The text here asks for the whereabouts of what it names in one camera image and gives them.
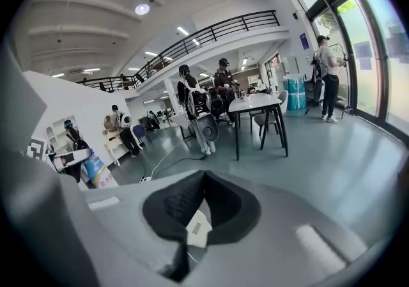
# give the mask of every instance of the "man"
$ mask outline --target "man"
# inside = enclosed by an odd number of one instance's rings
[[[120,133],[121,140],[130,151],[130,157],[136,157],[139,154],[139,147],[136,143],[134,135],[132,135],[130,128],[121,128],[118,125],[118,118],[124,113],[118,110],[117,105],[112,106],[112,111],[114,114],[111,116],[111,122],[114,123],[117,131]]]
[[[215,73],[215,88],[217,93],[220,95],[224,108],[229,116],[230,122],[235,127],[235,116],[233,113],[229,112],[230,103],[235,99],[235,94],[233,93],[233,78],[231,72],[228,70],[228,61],[225,58],[219,60],[219,69]]]
[[[325,83],[321,119],[330,123],[338,123],[338,120],[332,116],[332,113],[334,112],[334,106],[338,96],[340,66],[344,66],[345,62],[340,58],[335,60],[335,56],[328,48],[329,39],[329,37],[322,35],[317,37],[318,45],[320,46],[317,53],[317,60],[320,62],[322,80]]]

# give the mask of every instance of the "black fabric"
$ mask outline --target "black fabric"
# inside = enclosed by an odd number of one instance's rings
[[[129,128],[122,130],[122,132],[120,133],[120,137],[125,146],[131,152],[131,154],[133,155],[139,154],[139,147],[136,143],[134,135],[132,135],[132,132],[130,131]]]
[[[322,115],[326,115],[328,110],[328,117],[330,117],[334,112],[334,106],[338,96],[339,79],[338,76],[330,74],[325,75],[322,79],[325,83]]]
[[[198,171],[152,193],[143,204],[143,215],[158,236],[185,244],[185,226],[203,198],[212,216],[213,230],[208,235],[208,245],[239,241],[253,229],[261,215],[260,204],[253,194],[211,171]]]

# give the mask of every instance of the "gray surface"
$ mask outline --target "gray surface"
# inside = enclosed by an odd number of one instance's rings
[[[335,110],[335,116],[341,112]],[[407,155],[406,148],[380,129],[349,114],[337,125],[320,120],[321,109],[305,116],[287,118],[289,157],[281,148],[274,129],[266,135],[259,150],[259,127],[253,124],[250,135],[249,115],[242,115],[240,161],[236,161],[235,135],[231,126],[219,125],[216,153],[204,160],[182,158],[202,156],[196,139],[189,139],[169,154],[155,170],[156,176],[174,175],[189,169],[211,169],[288,190],[342,226],[349,227],[372,246],[391,236],[401,215],[396,173]],[[180,129],[165,128],[151,134],[153,145],[146,145],[136,159],[124,159],[121,167],[110,167],[116,181],[138,182],[181,140]]]

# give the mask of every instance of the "black cap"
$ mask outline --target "black cap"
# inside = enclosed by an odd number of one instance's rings
[[[317,37],[317,42],[318,42],[318,43],[321,43],[324,39],[330,40],[329,37],[325,37],[325,36],[323,36],[323,35],[319,35],[319,36]]]
[[[219,65],[228,66],[228,65],[230,65],[230,63],[228,63],[227,59],[222,58],[222,59],[219,59]]]

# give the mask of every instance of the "bag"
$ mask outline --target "bag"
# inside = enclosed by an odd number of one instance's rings
[[[124,112],[120,112],[120,115],[116,115],[116,124],[120,128],[129,128],[132,124],[132,118],[129,114],[125,114]]]
[[[85,150],[86,148],[89,148],[88,144],[83,139],[77,138],[77,140],[75,140],[70,134],[67,134],[66,136],[73,142],[74,151]]]

